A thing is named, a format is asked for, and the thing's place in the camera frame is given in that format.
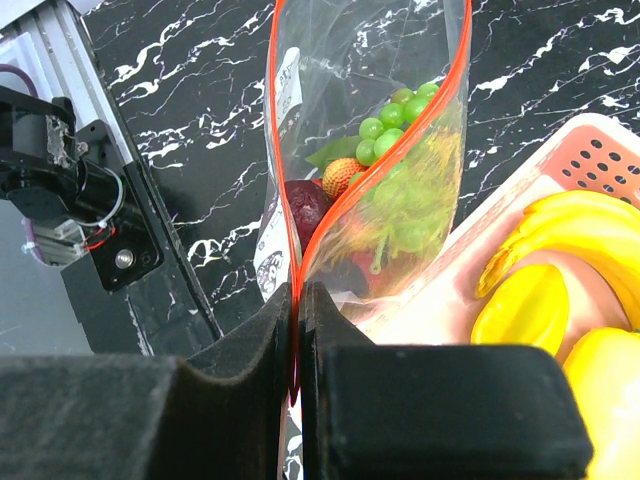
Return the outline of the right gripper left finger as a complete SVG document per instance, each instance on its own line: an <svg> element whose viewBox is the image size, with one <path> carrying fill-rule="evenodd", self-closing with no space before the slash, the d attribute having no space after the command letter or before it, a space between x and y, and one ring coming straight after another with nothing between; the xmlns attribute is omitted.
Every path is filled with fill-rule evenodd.
<svg viewBox="0 0 640 480"><path fill-rule="evenodd" d="M278 479L291 288L189 359L1 362L5 479Z"/></svg>

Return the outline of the dark red plum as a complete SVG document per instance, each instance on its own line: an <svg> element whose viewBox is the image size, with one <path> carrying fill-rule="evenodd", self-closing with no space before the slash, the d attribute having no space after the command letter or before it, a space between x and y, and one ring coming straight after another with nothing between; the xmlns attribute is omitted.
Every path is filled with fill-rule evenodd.
<svg viewBox="0 0 640 480"><path fill-rule="evenodd" d="M301 250L305 251L320 221L332 204L331 198L312 180L287 181L285 191Z"/></svg>

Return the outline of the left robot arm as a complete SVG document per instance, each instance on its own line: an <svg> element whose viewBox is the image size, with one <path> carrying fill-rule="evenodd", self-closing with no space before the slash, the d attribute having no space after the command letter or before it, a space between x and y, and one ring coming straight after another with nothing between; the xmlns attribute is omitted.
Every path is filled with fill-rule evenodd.
<svg viewBox="0 0 640 480"><path fill-rule="evenodd" d="M126 184L106 163L111 140L101 120L77 128L67 97L2 88L1 197L23 215L38 263L66 266L120 232Z"/></svg>

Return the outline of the red strawberry bunch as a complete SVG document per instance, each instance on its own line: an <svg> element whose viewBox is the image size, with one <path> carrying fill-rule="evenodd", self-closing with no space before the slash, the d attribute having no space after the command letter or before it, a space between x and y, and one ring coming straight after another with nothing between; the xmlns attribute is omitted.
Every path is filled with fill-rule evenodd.
<svg viewBox="0 0 640 480"><path fill-rule="evenodd" d="M325 158L321 187L331 204L306 247L305 278L323 283L332 292L368 297L379 282L382 262L374 259L375 248L384 244L379 223L370 219L375 189L362 193L351 207L344 206L345 193L375 160L357 158L359 137L332 143L336 152Z"/></svg>

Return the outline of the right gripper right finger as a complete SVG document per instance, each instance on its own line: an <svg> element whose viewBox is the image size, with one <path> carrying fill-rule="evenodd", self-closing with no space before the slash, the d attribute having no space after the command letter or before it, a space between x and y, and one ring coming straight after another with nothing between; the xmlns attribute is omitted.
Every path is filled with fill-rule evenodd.
<svg viewBox="0 0 640 480"><path fill-rule="evenodd" d="M377 345L325 286L299 303L308 479L582 479L594 448L558 363L522 345Z"/></svg>

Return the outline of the green grape bunch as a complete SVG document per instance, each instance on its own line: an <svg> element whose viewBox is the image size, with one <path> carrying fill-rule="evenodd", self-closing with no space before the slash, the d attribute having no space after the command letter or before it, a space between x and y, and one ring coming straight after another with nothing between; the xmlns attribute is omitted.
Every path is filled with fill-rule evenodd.
<svg viewBox="0 0 640 480"><path fill-rule="evenodd" d="M384 177L366 190L344 222L352 252L367 251L385 264L400 257L432 259L444 243L460 183L461 132L457 111L444 111L411 143L408 131L434 103L440 85L396 91L381 109L384 133L375 159L393 153Z"/></svg>

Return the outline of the clear zip bag orange zipper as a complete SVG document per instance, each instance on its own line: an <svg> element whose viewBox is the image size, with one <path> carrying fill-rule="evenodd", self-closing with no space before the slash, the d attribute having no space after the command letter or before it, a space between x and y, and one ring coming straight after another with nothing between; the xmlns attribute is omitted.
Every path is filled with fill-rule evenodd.
<svg viewBox="0 0 640 480"><path fill-rule="evenodd" d="M471 34L468 1L279 1L275 5L264 93L267 199L254 267L264 299L283 284L291 288L287 379L301 417L299 303L306 285L324 284L305 278L306 250L301 250L285 183L312 180L321 186L325 158L336 152L332 143L359 137L357 158L375 161L345 193L344 206L354 205L392 166L393 153L379 159L373 154L374 141L385 131L381 109L396 91L415 90L426 82L439 84L440 90L408 131L408 139L419 140L436 118L444 117L444 111L457 111L459 117L452 124L461 132L461 183ZM339 312L361 331L357 319L406 293L444 243L432 259L404 256L382 264L379 282L366 298L324 286Z"/></svg>

